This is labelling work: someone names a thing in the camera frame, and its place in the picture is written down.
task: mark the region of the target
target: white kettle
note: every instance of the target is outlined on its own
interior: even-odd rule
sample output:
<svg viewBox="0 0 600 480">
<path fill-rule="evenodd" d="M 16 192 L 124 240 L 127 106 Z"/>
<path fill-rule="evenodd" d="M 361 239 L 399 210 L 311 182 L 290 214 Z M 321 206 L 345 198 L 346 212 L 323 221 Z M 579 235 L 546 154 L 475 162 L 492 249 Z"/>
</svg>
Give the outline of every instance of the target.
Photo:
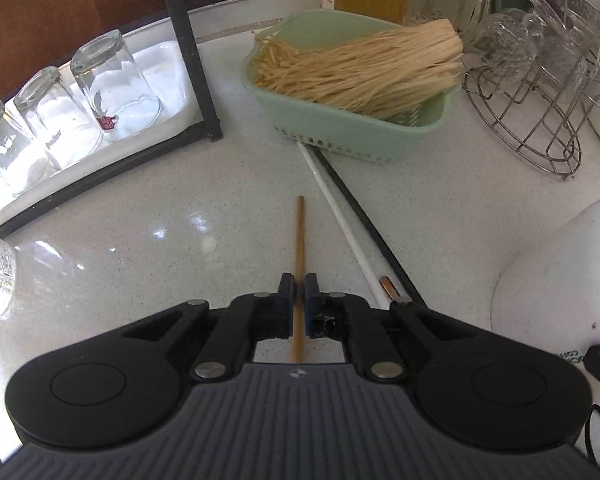
<svg viewBox="0 0 600 480">
<path fill-rule="evenodd" d="M 600 345 L 600 200 L 504 271 L 491 303 L 491 328 L 576 365 L 600 405 L 600 382 L 582 363 L 590 346 Z M 600 419 L 592 420 L 591 440 L 600 464 Z M 582 435 L 578 446 L 584 447 Z"/>
</svg>

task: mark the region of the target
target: white speckled countertop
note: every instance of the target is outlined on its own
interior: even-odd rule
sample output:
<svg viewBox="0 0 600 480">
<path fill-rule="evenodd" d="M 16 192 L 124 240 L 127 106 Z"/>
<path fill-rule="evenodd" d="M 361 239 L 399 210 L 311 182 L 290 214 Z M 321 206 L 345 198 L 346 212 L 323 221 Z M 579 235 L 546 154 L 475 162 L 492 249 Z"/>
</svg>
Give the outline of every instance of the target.
<svg viewBox="0 0 600 480">
<path fill-rule="evenodd" d="M 27 360 L 183 300 L 226 306 L 275 290 L 293 268 L 294 205 L 307 199 L 307 268 L 323 290 L 372 295 L 296 145 L 240 85 L 250 33 L 201 45 L 225 138 L 178 150 L 98 186 L 9 238 L 16 295 L 0 319 L 0 456 L 18 446 L 4 387 Z M 446 125 L 387 166 L 329 155 L 430 307 L 490 327 L 500 273 L 515 253 L 600 198 L 600 141 L 565 182 L 533 170 L 498 140 L 460 92 Z M 378 276 L 388 266 L 334 195 Z M 287 342 L 258 358 L 285 361 Z M 311 342 L 311 360 L 338 360 Z"/>
</svg>

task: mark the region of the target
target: white plastic rod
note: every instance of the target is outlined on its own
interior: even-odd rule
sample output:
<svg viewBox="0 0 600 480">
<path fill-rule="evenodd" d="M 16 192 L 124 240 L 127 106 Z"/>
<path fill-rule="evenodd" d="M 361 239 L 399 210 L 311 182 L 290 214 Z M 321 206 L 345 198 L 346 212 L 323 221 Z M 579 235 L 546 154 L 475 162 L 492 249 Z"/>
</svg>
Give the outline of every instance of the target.
<svg viewBox="0 0 600 480">
<path fill-rule="evenodd" d="M 314 160 L 312 159 L 311 155 L 309 154 L 309 151 L 307 150 L 306 146 L 302 142 L 298 142 L 298 146 L 300 147 L 300 151 L 304 155 L 304 160 L 306 160 L 306 163 L 309 165 L 311 172 L 314 174 L 315 180 L 318 183 L 318 186 L 320 187 L 322 194 L 324 195 L 325 199 L 327 199 L 327 202 L 329 203 L 329 206 L 331 207 L 331 211 L 333 212 L 333 215 L 336 217 L 336 220 L 338 221 L 338 224 L 340 225 L 340 228 L 342 229 L 342 233 L 344 234 L 344 237 L 347 239 L 347 243 L 349 244 L 349 247 L 353 251 L 353 255 L 356 257 L 356 261 L 358 262 L 358 265 L 360 266 L 362 273 L 365 275 L 366 282 L 369 284 L 369 288 L 371 289 L 371 292 L 373 293 L 374 298 L 376 299 L 376 303 L 378 304 L 378 307 L 382 308 L 384 310 L 389 310 L 389 304 L 391 302 L 390 302 L 388 296 L 386 295 L 386 293 L 384 292 L 384 289 L 380 285 L 379 278 L 373 272 L 373 269 L 371 268 L 371 265 L 369 264 L 369 260 L 366 259 L 365 253 L 362 251 L 362 248 L 360 247 L 358 240 L 356 239 L 353 232 L 351 231 L 351 227 L 349 226 L 349 223 L 347 222 L 346 218 L 344 218 L 344 215 L 342 214 L 342 211 L 341 211 L 340 207 L 338 206 L 338 203 L 336 202 L 333 195 L 331 194 L 331 191 L 329 191 L 329 188 L 327 187 L 327 184 L 325 183 L 324 179 L 322 178 L 322 175 L 320 174 L 318 169 L 315 167 Z"/>
</svg>

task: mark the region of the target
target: metal wire cup holder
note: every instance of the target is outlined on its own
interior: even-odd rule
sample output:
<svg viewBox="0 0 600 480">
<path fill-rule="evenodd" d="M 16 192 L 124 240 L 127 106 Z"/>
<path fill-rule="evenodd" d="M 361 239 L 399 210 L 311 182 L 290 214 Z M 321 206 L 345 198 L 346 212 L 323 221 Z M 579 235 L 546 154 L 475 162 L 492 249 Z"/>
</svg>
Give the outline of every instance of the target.
<svg viewBox="0 0 600 480">
<path fill-rule="evenodd" d="M 536 168 L 563 178 L 582 163 L 578 132 L 594 106 L 600 108 L 600 39 L 590 42 L 563 81 L 537 57 L 513 91 L 489 66 L 467 70 L 463 88 L 484 122 L 519 156 Z M 578 74 L 580 67 L 587 67 Z M 582 108 L 576 108 L 583 101 Z"/>
</svg>

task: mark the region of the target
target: black metal frame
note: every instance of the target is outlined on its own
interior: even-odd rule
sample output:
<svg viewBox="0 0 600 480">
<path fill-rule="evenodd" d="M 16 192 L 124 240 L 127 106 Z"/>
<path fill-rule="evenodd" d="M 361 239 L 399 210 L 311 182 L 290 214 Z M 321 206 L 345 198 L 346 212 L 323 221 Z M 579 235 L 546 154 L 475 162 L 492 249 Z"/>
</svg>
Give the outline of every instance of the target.
<svg viewBox="0 0 600 480">
<path fill-rule="evenodd" d="M 178 40 L 178 46 L 182 53 L 187 74 L 193 86 L 193 90 L 200 106 L 203 121 L 190 126 L 182 133 L 171 139 L 148 147 L 141 152 L 133 153 L 122 160 L 109 164 L 106 168 L 88 174 L 82 179 L 69 184 L 65 188 L 40 200 L 10 220 L 0 225 L 0 238 L 6 238 L 10 234 L 24 227 L 29 222 L 51 211 L 57 206 L 71 200 L 85 191 L 106 182 L 125 171 L 136 168 L 145 162 L 154 160 L 161 155 L 172 152 L 197 140 L 210 139 L 212 142 L 222 139 L 220 121 L 216 114 L 213 99 L 206 81 L 205 71 L 200 60 L 200 53 L 193 35 L 189 12 L 185 0 L 164 0 L 167 13 L 173 24 L 173 30 Z"/>
</svg>

